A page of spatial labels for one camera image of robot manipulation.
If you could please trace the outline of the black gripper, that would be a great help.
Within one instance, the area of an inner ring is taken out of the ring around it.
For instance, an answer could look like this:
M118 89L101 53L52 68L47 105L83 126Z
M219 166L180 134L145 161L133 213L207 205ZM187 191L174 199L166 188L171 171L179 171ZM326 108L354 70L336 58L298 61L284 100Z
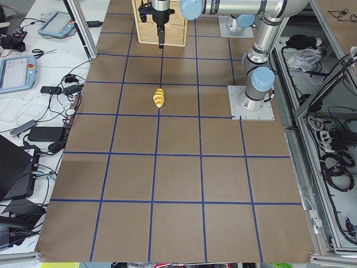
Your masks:
M165 24L169 21L170 16L175 13L170 8L170 0L152 0L152 18L157 26L158 45L160 49L165 45Z

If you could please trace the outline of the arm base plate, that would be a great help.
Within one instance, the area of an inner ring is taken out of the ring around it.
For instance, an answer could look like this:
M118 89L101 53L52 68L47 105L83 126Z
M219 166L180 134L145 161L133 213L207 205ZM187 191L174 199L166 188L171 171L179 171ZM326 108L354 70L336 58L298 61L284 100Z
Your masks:
M245 94L246 86L229 85L228 96L232 120L274 121L274 113L266 93L263 100L251 100Z
M225 38L252 39L254 15L219 16L220 36Z

